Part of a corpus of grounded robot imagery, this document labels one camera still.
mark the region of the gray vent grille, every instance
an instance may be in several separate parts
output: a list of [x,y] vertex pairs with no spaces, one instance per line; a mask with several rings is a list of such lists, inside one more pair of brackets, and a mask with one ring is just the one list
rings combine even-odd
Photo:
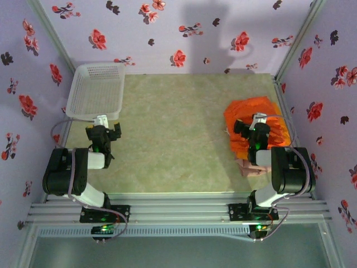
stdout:
[[[41,227],[40,237],[95,237],[90,234],[91,226],[83,227]],[[169,237],[169,236],[219,236],[247,235],[248,226],[135,226],[128,227],[124,237]]]

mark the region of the mounting plate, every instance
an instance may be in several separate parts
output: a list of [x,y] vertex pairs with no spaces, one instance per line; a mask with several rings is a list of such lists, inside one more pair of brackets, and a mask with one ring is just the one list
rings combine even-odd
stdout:
[[[130,205],[111,205],[110,209],[123,214],[129,222]],[[114,213],[84,207],[82,207],[79,219],[80,223],[113,223],[116,221],[117,216]]]
[[228,214],[229,219],[231,222],[235,221],[271,221],[271,218],[268,216],[273,217],[273,220],[276,221],[279,219],[278,212],[272,209],[260,209],[254,210],[249,213],[248,204],[239,203],[239,204],[228,204]]

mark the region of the orange fabric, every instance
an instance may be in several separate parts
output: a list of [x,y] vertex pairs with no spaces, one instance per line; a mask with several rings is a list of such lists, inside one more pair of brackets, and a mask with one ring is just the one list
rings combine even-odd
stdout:
[[[245,124],[252,124],[252,115],[260,112],[267,115],[281,114],[279,107],[272,103],[267,97],[256,97],[246,100],[234,100],[224,112],[228,132],[230,134],[230,148],[237,153],[237,158],[248,159],[248,141],[241,134],[234,133],[236,119]],[[282,118],[269,117],[266,124],[271,128],[268,149],[273,146],[287,146],[290,144],[290,136]]]

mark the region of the lavender wall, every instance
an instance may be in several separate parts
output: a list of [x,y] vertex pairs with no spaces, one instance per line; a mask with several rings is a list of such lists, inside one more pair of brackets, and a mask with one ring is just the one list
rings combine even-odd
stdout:
[[75,66],[115,61],[128,65],[127,74],[275,74],[312,0],[39,2]]
[[5,268],[31,203],[43,195],[42,177],[54,148],[50,129],[64,117],[73,75],[24,0],[2,2],[0,54],[0,266]]
[[346,267],[357,255],[357,5],[327,1],[283,77],[302,146],[311,154],[316,193],[330,207]]

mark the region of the mesh basket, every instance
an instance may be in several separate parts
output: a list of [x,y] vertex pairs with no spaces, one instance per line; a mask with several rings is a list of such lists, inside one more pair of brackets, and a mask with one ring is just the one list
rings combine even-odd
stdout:
[[78,66],[66,107],[69,117],[91,120],[106,114],[116,120],[122,109],[125,67],[117,63]]

